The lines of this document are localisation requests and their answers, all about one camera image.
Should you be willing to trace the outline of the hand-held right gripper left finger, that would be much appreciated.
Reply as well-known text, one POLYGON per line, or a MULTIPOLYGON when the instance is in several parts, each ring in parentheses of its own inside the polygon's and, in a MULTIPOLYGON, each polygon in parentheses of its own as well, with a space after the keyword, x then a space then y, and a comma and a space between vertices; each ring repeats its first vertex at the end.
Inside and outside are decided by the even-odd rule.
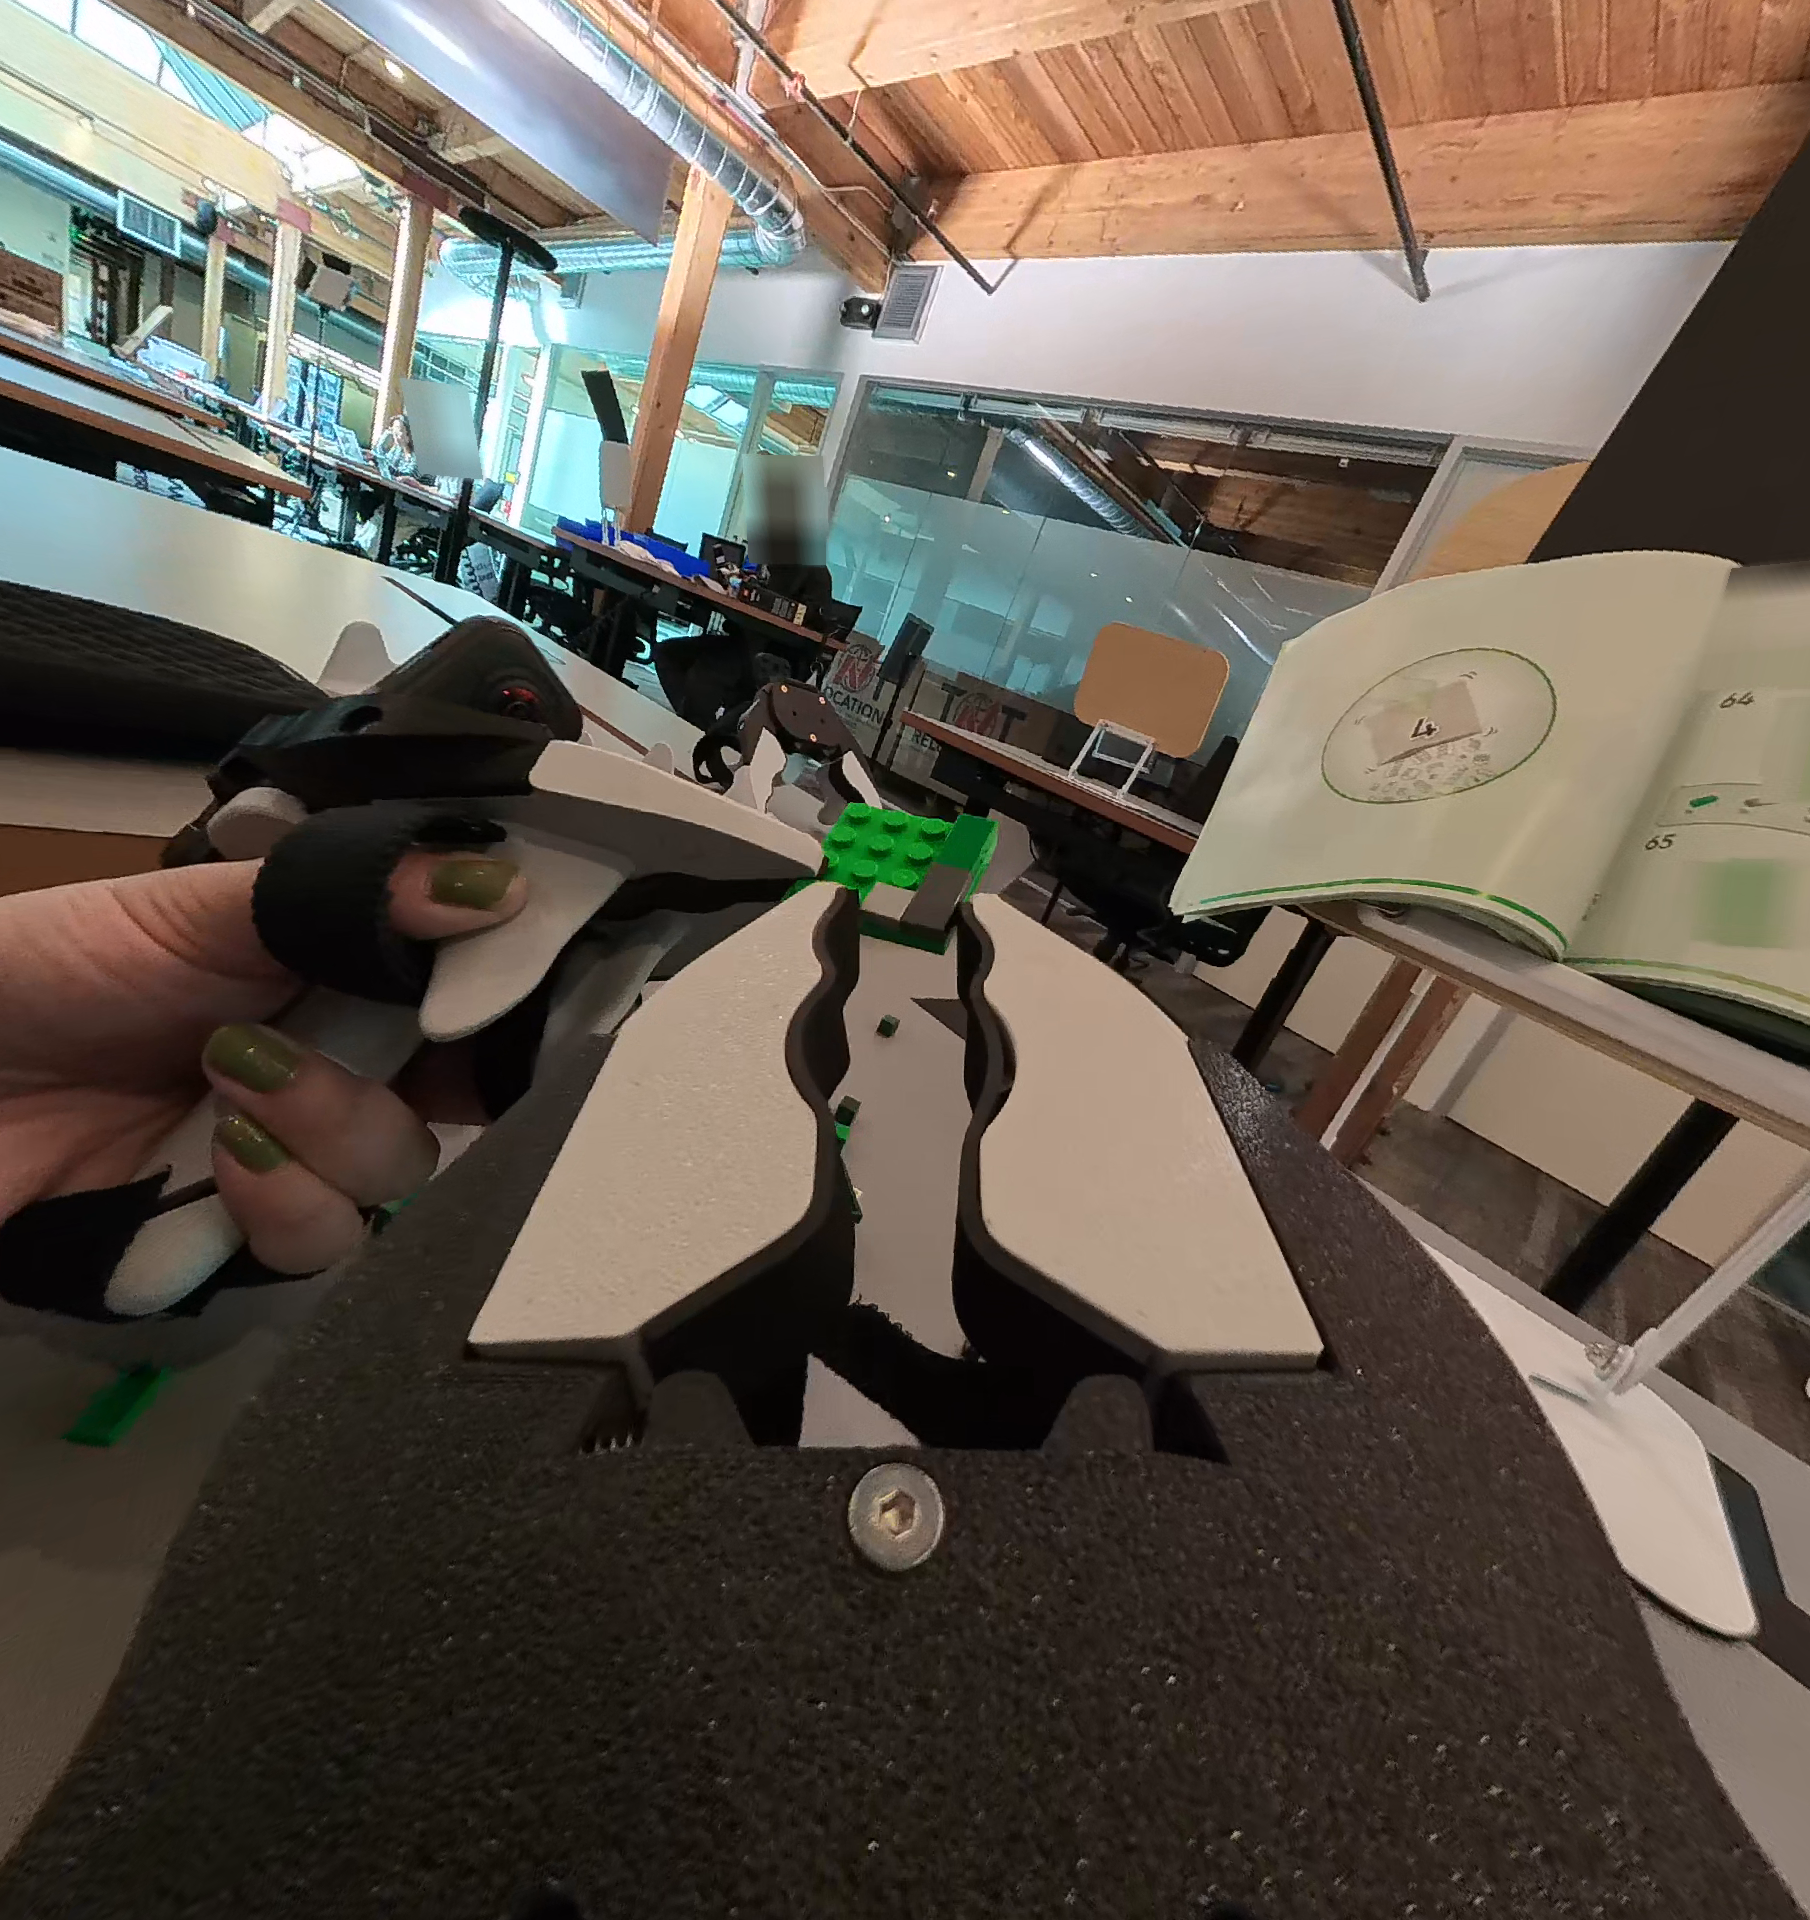
POLYGON ((798 1440, 808 1368, 854 1292, 834 1092, 862 905, 800 885, 611 1040, 468 1344, 614 1368, 646 1409, 724 1381, 754 1440, 798 1440))

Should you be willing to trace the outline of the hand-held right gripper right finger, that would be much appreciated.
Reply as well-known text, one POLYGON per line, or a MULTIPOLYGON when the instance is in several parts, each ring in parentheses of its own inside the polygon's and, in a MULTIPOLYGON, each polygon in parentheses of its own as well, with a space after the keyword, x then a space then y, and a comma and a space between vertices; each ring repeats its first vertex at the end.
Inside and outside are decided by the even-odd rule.
POLYGON ((962 910, 954 1308, 970 1448, 1039 1448, 1084 1385, 1197 1448, 1206 1390, 1325 1385, 1325 1333, 1184 1031, 986 898, 962 910))

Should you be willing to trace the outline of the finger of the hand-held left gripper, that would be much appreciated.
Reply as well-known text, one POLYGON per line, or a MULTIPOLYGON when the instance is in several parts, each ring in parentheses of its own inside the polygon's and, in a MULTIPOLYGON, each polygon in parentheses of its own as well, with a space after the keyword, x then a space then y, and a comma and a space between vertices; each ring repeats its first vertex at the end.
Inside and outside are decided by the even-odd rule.
POLYGON ((576 1034, 611 1037, 648 983, 670 979, 755 919, 755 901, 595 919, 576 939, 576 1034))
POLYGON ((623 880, 714 884, 815 880, 822 846, 800 829, 643 759, 555 741, 527 774, 527 833, 623 880))

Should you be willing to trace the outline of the green lego plate assembly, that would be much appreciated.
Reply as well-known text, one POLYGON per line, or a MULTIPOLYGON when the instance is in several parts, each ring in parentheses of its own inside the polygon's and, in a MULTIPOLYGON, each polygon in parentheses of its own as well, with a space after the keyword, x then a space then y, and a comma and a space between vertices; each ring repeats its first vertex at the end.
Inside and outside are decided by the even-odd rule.
POLYGON ((916 890, 909 912, 916 936, 888 942, 944 952, 959 906, 980 889, 996 841, 996 821, 980 812, 942 820, 849 802, 824 836, 820 880, 855 892, 860 902, 873 884, 916 890))

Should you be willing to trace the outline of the flat green lego piece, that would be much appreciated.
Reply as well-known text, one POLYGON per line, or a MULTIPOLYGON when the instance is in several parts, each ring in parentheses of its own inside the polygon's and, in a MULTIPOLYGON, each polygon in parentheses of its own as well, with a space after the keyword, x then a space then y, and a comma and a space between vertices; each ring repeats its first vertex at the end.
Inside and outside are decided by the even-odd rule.
POLYGON ((159 1364, 138 1364, 118 1372, 88 1398, 63 1439, 88 1450, 118 1446, 149 1412, 169 1378, 171 1368, 159 1364))

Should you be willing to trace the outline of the person's left hand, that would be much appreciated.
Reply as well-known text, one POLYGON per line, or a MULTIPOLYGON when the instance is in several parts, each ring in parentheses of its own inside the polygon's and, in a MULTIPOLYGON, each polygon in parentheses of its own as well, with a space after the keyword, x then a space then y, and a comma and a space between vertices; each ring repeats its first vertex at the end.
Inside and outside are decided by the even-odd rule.
POLYGON ((433 1173, 433 1123, 487 1121, 463 1044, 380 1083, 275 1027, 301 983, 259 939, 259 872, 206 861, 0 898, 0 1228, 129 1182, 211 1099, 224 1207, 267 1271, 310 1276, 433 1173))

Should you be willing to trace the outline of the black and white device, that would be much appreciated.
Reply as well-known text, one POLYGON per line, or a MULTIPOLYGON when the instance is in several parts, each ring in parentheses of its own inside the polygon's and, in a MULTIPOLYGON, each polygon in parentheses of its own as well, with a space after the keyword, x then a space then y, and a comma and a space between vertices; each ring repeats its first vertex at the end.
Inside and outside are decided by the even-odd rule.
POLYGON ((851 805, 884 806, 860 742, 811 684, 774 675, 724 707, 692 751, 702 785, 822 836, 851 805))

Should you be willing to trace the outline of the pale desk with wooden leg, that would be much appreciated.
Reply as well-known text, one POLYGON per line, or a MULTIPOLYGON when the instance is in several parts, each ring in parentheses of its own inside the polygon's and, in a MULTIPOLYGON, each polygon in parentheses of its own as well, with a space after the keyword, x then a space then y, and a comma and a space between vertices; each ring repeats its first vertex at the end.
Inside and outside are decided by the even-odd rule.
POLYGON ((1590 1308, 1739 1121, 1720 1081, 1672 1064, 1672 1048, 1691 1039, 1688 1021, 1565 966, 1514 954, 1471 927, 1417 930, 1354 902, 1308 909, 1303 921, 1230 1051, 1245 1067, 1265 1061, 1335 942, 1350 939, 1388 954, 1387 976, 1297 1110, 1313 1137, 1344 1121, 1333 1152, 1347 1164, 1363 1155, 1471 996, 1690 1092, 1678 1121, 1542 1288, 1573 1314, 1590 1308))

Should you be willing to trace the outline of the wood-edged grey table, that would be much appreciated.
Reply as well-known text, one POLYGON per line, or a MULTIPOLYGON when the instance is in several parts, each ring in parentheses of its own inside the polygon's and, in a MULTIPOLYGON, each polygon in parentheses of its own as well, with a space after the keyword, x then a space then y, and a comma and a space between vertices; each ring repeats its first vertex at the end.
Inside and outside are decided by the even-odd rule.
POLYGON ((270 717, 214 762, 0 748, 0 898, 183 861, 259 861, 255 898, 275 950, 304 921, 355 950, 396 950, 396 868, 539 849, 572 870, 555 950, 629 892, 625 916, 774 898, 779 884, 623 880, 527 833, 527 774, 555 741, 677 775, 698 731, 562 654, 518 619, 440 588, 0 448, 0 582, 168 616, 238 639, 327 703, 270 717), (636 736, 628 720, 651 726, 636 736))

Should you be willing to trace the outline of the black padded object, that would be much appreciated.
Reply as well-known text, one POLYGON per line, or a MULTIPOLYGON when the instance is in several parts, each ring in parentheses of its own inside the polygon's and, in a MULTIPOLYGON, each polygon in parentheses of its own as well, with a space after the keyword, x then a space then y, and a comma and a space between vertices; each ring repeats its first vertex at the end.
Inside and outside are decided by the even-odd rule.
POLYGON ((238 639, 0 582, 0 748, 214 762, 256 723, 325 703, 238 639))

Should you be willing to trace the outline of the white book stand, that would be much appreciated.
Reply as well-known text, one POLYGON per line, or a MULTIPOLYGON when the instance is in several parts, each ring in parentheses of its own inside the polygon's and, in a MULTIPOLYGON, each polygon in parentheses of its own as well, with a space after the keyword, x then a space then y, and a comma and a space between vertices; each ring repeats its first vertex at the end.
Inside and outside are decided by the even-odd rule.
MULTIPOLYGON (((1445 1088, 1464 1087, 1514 1023, 1495 1008, 1445 1088)), ((1782 1065, 1760 1074, 1753 1065, 1734 1065, 1738 1051, 1732 1039, 1690 1040, 1672 1048, 1672 1064, 1720 1081, 1734 1094, 1739 1123, 1786 1135, 1787 1102, 1807 1099, 1810 1069, 1782 1065)), ((1653 1393, 1653 1378, 1809 1226, 1810 1166, 1677 1310, 1626 1343, 1597 1338, 1580 1320, 1565 1330, 1545 1314, 1543 1292, 1506 1295, 1434 1238, 1421 1241, 1537 1401, 1626 1578, 1678 1619, 1724 1641, 1753 1643, 1757 1610, 1710 1453, 1653 1393)))

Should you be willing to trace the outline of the dark tape strip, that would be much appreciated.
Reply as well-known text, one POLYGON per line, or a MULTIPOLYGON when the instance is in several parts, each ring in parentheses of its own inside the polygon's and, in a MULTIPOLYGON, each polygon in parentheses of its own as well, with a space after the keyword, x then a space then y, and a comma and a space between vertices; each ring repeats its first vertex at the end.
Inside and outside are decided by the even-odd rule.
POLYGON ((1757 1610, 1757 1650, 1810 1692, 1810 1611, 1787 1591, 1760 1492, 1735 1468, 1714 1455, 1710 1455, 1710 1461, 1738 1562, 1757 1610))

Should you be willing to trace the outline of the black panel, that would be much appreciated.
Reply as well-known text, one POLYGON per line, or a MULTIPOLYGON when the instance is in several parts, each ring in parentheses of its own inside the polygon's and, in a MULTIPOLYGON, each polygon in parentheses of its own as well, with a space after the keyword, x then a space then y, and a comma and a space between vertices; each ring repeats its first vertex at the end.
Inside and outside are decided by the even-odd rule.
POLYGON ((1810 561, 1810 134, 1530 556, 1630 548, 1810 561))

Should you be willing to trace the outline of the wooden post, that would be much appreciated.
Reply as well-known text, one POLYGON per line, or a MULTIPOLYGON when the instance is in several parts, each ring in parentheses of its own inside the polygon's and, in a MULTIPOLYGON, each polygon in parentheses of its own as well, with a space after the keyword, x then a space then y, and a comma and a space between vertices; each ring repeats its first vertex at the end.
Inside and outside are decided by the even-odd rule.
POLYGON ((732 202, 721 184, 692 164, 686 175, 674 251, 652 326, 652 345, 629 428, 629 515, 652 529, 677 437, 700 329, 720 274, 732 202))

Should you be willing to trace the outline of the silver ventilation duct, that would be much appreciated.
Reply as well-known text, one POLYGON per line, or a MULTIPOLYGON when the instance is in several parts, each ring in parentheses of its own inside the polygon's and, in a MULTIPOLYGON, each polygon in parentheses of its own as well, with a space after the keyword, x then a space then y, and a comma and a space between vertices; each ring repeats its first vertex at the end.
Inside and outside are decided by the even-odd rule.
POLYGON ((721 129, 716 108, 702 106, 661 60, 585 12, 582 5, 523 5, 523 20, 558 59, 726 194, 748 220, 755 267, 796 262, 809 231, 795 192, 775 180, 767 162, 748 157, 739 136, 721 129))

